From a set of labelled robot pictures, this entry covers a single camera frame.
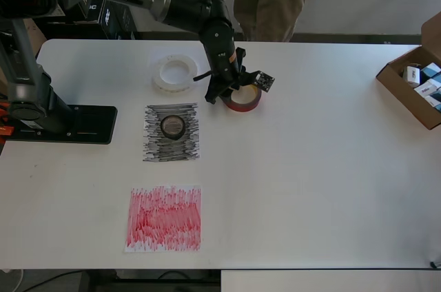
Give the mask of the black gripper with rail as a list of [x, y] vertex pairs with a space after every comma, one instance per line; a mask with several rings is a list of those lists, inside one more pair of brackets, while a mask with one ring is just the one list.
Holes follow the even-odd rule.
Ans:
[[241, 81], [245, 77], [245, 70], [241, 70], [238, 74], [233, 76], [233, 79], [228, 81], [223, 78], [220, 74], [215, 74], [213, 71], [209, 71], [209, 85], [207, 88], [207, 93], [205, 95], [205, 100], [208, 103], [215, 103], [216, 99], [225, 92], [225, 96], [228, 98], [232, 97], [233, 93], [237, 93], [242, 87]]

